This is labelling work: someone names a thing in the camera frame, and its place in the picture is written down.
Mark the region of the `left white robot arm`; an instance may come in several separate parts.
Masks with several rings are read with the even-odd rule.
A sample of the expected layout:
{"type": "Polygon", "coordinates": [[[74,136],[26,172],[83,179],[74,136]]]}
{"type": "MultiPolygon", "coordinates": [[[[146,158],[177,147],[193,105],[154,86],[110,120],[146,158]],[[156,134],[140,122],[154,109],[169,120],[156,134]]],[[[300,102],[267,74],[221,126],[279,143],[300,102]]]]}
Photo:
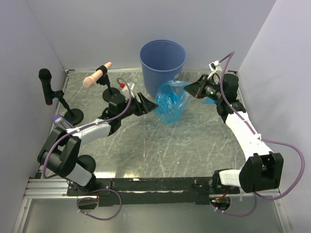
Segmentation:
{"type": "Polygon", "coordinates": [[[79,155],[80,148],[114,134],[121,126],[122,119],[147,114],[157,107],[141,93],[129,99],[123,94],[117,94],[93,122],[66,130],[54,128],[37,160],[55,175],[75,183],[83,194],[91,195],[96,189],[96,162],[90,155],[79,155]]]}

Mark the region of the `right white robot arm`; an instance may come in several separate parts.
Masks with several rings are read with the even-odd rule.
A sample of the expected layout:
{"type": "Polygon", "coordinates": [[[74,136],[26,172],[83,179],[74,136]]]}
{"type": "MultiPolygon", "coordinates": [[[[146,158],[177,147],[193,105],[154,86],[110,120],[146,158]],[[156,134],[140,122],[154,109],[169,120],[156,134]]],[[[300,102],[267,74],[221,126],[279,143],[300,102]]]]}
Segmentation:
{"type": "Polygon", "coordinates": [[[239,187],[246,193],[277,189],[280,184],[284,159],[274,153],[255,132],[243,104],[237,99],[239,78],[225,74],[210,79],[203,74],[184,90],[197,99],[210,98],[217,102],[216,110],[223,122],[235,135],[245,156],[242,169],[220,169],[213,174],[212,188],[217,193],[230,186],[239,187]]]}

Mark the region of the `blue plastic trash bin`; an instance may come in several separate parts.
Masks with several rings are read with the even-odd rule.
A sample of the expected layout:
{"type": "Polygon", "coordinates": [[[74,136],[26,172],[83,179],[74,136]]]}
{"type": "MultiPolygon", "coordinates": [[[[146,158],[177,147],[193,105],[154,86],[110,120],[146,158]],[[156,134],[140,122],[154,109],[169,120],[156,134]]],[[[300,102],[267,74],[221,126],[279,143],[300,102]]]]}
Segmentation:
{"type": "Polygon", "coordinates": [[[154,40],[141,48],[139,59],[145,89],[154,98],[162,84],[181,76],[186,52],[173,41],[154,40]]]}

